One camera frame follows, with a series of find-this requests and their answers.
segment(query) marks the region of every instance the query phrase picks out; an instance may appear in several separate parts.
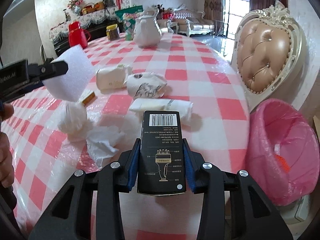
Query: product diagram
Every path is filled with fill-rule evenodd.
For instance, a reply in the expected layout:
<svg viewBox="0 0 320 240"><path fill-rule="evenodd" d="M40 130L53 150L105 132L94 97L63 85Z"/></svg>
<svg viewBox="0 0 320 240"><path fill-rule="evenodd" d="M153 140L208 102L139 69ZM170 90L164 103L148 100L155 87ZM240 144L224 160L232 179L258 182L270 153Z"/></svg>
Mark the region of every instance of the product diagram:
<svg viewBox="0 0 320 240"><path fill-rule="evenodd" d="M159 167L159 174L161 179L159 181L167 181L168 164L171 163L171 154L169 150L157 150L156 164Z"/></svg>

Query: human hand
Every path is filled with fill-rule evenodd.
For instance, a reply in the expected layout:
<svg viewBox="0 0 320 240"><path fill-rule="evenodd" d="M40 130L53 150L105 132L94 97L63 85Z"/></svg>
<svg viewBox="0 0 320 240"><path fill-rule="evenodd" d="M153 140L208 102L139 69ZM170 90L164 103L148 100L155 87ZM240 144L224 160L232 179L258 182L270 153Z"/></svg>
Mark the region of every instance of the human hand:
<svg viewBox="0 0 320 240"><path fill-rule="evenodd" d="M13 106L4 104L4 111L0 113L2 121L10 118L14 113ZM0 133L0 182L5 188L10 187L14 181L14 168L10 143L5 133Z"/></svg>

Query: tissue paper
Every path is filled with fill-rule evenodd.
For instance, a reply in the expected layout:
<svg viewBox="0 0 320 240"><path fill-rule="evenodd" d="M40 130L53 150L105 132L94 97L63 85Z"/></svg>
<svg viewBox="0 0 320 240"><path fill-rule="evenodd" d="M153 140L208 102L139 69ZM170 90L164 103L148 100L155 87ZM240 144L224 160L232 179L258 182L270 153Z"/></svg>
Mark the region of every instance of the tissue paper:
<svg viewBox="0 0 320 240"><path fill-rule="evenodd" d="M53 62L61 60L68 63L68 72L62 76L44 80L43 84L54 98L76 102L94 76L95 69L80 45L66 50Z"/></svg>
<svg viewBox="0 0 320 240"><path fill-rule="evenodd" d="M181 123L189 125L192 115L192 105L193 104L190 101L177 99L137 98L131 104L129 110L139 114L140 116L142 116L146 110L178 111Z"/></svg>
<svg viewBox="0 0 320 240"><path fill-rule="evenodd" d="M58 129L67 134L77 133L87 120L87 109L82 103L66 102L61 112Z"/></svg>
<svg viewBox="0 0 320 240"><path fill-rule="evenodd" d="M96 84L99 90L122 88L131 74L132 67L125 64L101 68L96 73Z"/></svg>
<svg viewBox="0 0 320 240"><path fill-rule="evenodd" d="M86 141L88 154L97 167L102 169L119 150L114 146L124 137L124 132L119 132L116 126L94 127L87 133Z"/></svg>
<svg viewBox="0 0 320 240"><path fill-rule="evenodd" d="M137 73L128 76L128 94L133 98L159 98L164 95L167 80L158 73Z"/></svg>

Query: crumpled paper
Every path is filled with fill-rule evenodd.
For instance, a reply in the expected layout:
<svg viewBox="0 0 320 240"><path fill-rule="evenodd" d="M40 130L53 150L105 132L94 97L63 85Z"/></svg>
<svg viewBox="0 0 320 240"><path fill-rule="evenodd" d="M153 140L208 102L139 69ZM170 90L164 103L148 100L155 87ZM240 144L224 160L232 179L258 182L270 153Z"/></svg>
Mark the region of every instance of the crumpled paper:
<svg viewBox="0 0 320 240"><path fill-rule="evenodd" d="M116 126L94 126L88 119L87 110L81 103L66 102L61 112L58 129L68 134L69 141L87 141L88 154L102 169L119 151L114 148L123 139L125 133Z"/></svg>
<svg viewBox="0 0 320 240"><path fill-rule="evenodd" d="M96 73L96 84L99 90L126 87L128 76L132 74L132 67L119 64L114 67L104 67Z"/></svg>
<svg viewBox="0 0 320 240"><path fill-rule="evenodd" d="M116 155L119 150L114 146L123 137L124 132L119 131L116 126L96 126L87 133L88 154L99 169L107 165L107 160Z"/></svg>
<svg viewBox="0 0 320 240"><path fill-rule="evenodd" d="M167 80L153 72L136 73L128 76L128 94L133 98L159 98L164 95Z"/></svg>

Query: white ceramic pitcher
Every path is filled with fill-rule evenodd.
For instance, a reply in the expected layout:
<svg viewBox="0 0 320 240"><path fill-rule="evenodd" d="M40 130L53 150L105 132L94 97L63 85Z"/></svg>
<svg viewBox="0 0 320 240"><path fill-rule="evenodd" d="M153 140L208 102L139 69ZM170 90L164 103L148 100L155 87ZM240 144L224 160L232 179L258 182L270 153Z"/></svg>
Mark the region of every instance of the white ceramic pitcher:
<svg viewBox="0 0 320 240"><path fill-rule="evenodd" d="M156 46L162 37L161 30L156 22L158 9L152 15L147 15L147 13L146 11L143 12L143 15L136 19L133 41L139 47Z"/></svg>

